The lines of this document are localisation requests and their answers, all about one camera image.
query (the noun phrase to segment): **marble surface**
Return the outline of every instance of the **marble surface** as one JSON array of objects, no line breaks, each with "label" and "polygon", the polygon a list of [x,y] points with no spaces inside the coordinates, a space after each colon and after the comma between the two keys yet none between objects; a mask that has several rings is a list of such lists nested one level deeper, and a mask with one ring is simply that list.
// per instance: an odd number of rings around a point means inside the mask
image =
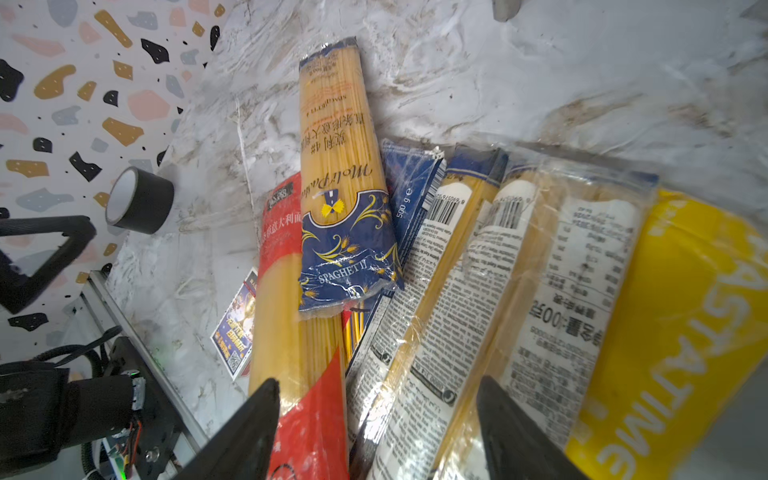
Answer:
[{"label": "marble surface", "polygon": [[265,193],[298,171],[298,61],[356,35],[379,138],[561,144],[768,219],[768,25],[753,0],[298,0],[234,6],[160,173],[168,222],[108,286],[212,435],[245,399],[209,340],[258,261]]}]

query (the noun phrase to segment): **pasta package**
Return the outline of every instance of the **pasta package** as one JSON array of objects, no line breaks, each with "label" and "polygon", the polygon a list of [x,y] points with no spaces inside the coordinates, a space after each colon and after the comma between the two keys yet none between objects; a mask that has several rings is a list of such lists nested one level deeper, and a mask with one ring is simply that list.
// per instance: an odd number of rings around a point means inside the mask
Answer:
[{"label": "pasta package", "polygon": [[594,480],[673,478],[768,354],[768,241],[663,192],[565,449]]},{"label": "pasta package", "polygon": [[[397,249],[405,266],[419,227],[445,177],[445,154],[437,147],[427,151],[385,139],[382,156]],[[345,332],[344,336],[345,345],[349,345],[347,378],[355,376],[359,368],[360,362],[355,361],[358,345],[361,342],[370,344],[372,336],[364,335],[379,328],[383,313],[394,295],[392,290],[383,291],[350,313],[349,333]]]},{"label": "pasta package", "polygon": [[389,193],[355,38],[299,64],[301,310],[340,313],[402,288]]},{"label": "pasta package", "polygon": [[339,316],[303,319],[301,176],[269,196],[263,213],[249,392],[280,383],[274,478],[348,478]]},{"label": "pasta package", "polygon": [[543,161],[536,177],[520,260],[447,421],[430,465],[435,478],[488,478],[475,407],[484,375],[565,446],[657,183],[653,175],[557,160]]},{"label": "pasta package", "polygon": [[508,155],[459,146],[422,222],[406,264],[406,288],[383,313],[362,365],[347,382],[350,473],[362,478],[386,429],[392,403],[427,328],[445,280],[487,217]]}]

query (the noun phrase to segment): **black cable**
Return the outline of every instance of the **black cable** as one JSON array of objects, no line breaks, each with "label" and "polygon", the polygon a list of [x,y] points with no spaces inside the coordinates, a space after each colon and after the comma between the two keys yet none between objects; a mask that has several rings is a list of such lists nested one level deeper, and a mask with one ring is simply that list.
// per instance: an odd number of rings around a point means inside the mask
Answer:
[{"label": "black cable", "polygon": [[[71,355],[74,352],[80,352],[82,349],[83,345],[57,346],[54,349],[50,349],[47,352],[43,352],[40,355],[37,355],[33,358],[33,360],[38,360],[39,362],[47,362],[48,360],[54,359],[58,356]],[[82,353],[82,355],[85,356],[85,358],[87,358],[91,363],[92,378],[104,375],[104,372],[101,370],[101,358],[99,358],[99,355],[95,351],[88,350],[87,352]],[[93,445],[91,445],[90,442],[86,442],[81,445],[80,460],[83,464],[83,472],[86,474],[92,472],[85,477],[87,480],[104,480],[104,477],[101,475],[101,473],[96,470],[96,464],[94,463],[93,456]]]}]

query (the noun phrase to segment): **roll of tape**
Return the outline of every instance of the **roll of tape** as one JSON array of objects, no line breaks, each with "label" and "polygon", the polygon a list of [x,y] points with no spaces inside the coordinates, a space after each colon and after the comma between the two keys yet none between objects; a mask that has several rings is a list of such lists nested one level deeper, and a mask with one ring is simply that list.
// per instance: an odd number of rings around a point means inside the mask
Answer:
[{"label": "roll of tape", "polygon": [[107,224],[153,234],[174,203],[174,185],[162,177],[128,167],[114,182],[104,215]]}]

